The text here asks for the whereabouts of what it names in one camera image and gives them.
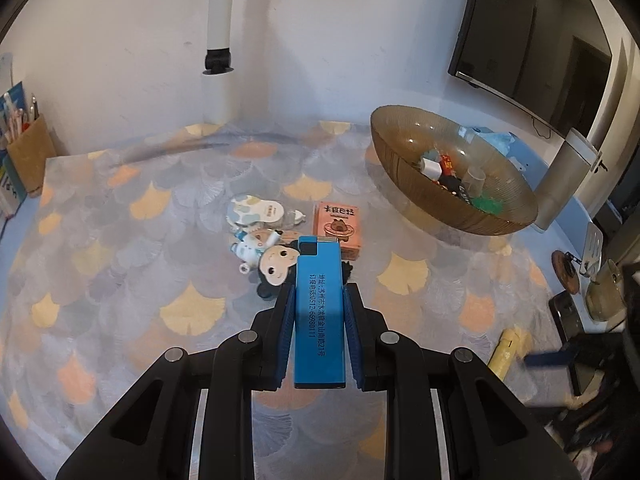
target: patterned tablecloth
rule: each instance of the patterned tablecloth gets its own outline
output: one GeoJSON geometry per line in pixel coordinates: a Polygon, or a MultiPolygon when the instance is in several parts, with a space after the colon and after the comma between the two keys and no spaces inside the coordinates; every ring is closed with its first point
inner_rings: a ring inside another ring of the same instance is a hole
{"type": "MultiPolygon", "coordinates": [[[[165,349],[215,347],[271,306],[229,251],[226,207],[241,193],[306,213],[305,233],[316,201],[359,206],[352,280],[365,305],[425,348],[468,346],[487,361],[514,324],[537,348],[559,344],[548,286],[518,235],[465,234],[412,205],[367,126],[197,125],[56,158],[0,321],[0,414],[45,476],[165,349]]],[[[382,478],[384,394],[351,378],[345,390],[295,390],[290,375],[278,392],[254,393],[258,477],[382,478]]],[[[533,402],[568,388],[564,372],[518,364],[506,383],[533,402]]]]}

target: pen holder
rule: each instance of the pen holder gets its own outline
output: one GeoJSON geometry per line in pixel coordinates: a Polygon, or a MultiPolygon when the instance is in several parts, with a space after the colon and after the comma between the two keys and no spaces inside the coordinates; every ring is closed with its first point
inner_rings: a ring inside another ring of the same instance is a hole
{"type": "Polygon", "coordinates": [[[43,116],[7,146],[11,161],[30,197],[40,196],[47,159],[56,156],[43,116]]]}

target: orange box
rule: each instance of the orange box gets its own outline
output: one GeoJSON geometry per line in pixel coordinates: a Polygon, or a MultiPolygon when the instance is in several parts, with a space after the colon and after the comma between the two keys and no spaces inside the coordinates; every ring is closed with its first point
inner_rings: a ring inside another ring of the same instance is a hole
{"type": "Polygon", "coordinates": [[[314,235],[338,238],[342,258],[357,259],[362,248],[358,208],[353,205],[320,202],[314,214],[314,235]]]}

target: bowl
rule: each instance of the bowl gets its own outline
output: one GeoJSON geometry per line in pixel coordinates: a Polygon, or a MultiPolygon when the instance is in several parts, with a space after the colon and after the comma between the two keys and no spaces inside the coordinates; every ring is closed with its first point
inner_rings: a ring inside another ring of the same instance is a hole
{"type": "Polygon", "coordinates": [[[451,227],[477,235],[507,235],[538,216],[536,197],[524,177],[472,130],[420,108],[392,105],[372,113],[371,136],[382,166],[400,191],[451,227]],[[420,173],[421,155],[432,149],[451,157],[460,179],[470,166],[480,167],[486,174],[482,193],[500,201],[501,212],[485,213],[420,173]]]}

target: silver bolt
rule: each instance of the silver bolt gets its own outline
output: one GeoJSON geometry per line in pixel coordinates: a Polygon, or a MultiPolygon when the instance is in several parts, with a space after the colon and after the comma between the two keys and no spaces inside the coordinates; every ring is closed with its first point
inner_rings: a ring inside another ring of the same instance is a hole
{"type": "Polygon", "coordinates": [[[242,330],[242,332],[238,334],[238,339],[242,343],[253,343],[258,339],[258,335],[253,330],[242,330]]]}
{"type": "Polygon", "coordinates": [[[398,341],[400,341],[400,336],[395,332],[383,332],[380,334],[380,341],[386,343],[388,345],[395,345],[398,341]]]}
{"type": "Polygon", "coordinates": [[[469,348],[456,348],[453,355],[461,363],[469,363],[474,358],[474,355],[469,348]]]}
{"type": "Polygon", "coordinates": [[[184,352],[182,351],[182,348],[169,348],[164,353],[164,358],[170,363],[175,363],[176,361],[179,361],[180,359],[182,359],[183,355],[184,355],[184,352]]]}

